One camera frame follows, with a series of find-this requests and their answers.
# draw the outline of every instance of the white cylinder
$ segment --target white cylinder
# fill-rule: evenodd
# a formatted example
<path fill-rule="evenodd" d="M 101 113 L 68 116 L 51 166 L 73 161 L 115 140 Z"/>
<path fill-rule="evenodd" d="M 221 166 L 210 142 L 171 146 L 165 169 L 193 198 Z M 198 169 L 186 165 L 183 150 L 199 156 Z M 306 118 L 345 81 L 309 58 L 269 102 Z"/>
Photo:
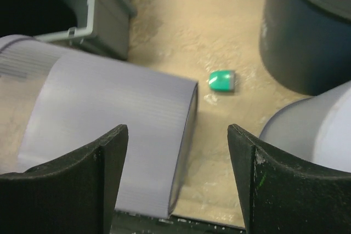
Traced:
<path fill-rule="evenodd" d="M 351 82 L 277 112 L 260 139 L 301 159 L 351 172 Z"/>

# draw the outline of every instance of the small green block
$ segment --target small green block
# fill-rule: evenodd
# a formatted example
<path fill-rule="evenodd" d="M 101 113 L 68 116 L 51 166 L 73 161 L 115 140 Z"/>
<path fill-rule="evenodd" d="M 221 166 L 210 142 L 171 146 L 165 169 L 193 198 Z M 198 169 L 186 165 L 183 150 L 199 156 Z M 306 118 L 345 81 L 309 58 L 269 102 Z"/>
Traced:
<path fill-rule="evenodd" d="M 214 71 L 210 74 L 208 85 L 218 92 L 233 92 L 235 87 L 234 71 Z"/>

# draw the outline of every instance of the dark gray cylindrical container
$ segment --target dark gray cylindrical container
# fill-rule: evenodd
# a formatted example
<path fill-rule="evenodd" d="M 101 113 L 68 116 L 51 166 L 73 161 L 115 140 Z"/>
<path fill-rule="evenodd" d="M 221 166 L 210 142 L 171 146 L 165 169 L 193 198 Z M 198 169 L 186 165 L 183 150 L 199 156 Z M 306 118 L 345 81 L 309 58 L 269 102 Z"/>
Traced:
<path fill-rule="evenodd" d="M 269 73 L 318 95 L 351 80 L 351 0 L 266 0 L 260 53 Z"/>

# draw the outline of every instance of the black cylinder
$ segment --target black cylinder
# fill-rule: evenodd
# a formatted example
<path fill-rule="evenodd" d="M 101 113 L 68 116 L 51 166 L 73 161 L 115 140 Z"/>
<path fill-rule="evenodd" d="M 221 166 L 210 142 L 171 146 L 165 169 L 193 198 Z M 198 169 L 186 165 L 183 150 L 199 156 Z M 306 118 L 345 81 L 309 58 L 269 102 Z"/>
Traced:
<path fill-rule="evenodd" d="M 343 5 L 351 0 L 266 0 L 259 48 L 278 82 L 318 95 L 351 80 L 351 23 Z"/>

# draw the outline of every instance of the beige table surface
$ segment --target beige table surface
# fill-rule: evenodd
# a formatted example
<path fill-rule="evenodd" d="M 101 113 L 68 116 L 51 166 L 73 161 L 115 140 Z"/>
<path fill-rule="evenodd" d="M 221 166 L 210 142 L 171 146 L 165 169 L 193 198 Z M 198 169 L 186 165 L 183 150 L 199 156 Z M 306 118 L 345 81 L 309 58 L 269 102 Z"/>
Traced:
<path fill-rule="evenodd" d="M 227 127 L 258 135 L 278 109 L 297 95 L 264 69 L 258 36 L 264 0 L 133 0 L 130 61 L 199 80 L 200 109 L 188 176 L 174 211 L 243 226 L 230 163 Z M 211 71 L 239 75 L 234 95 L 209 90 Z"/>

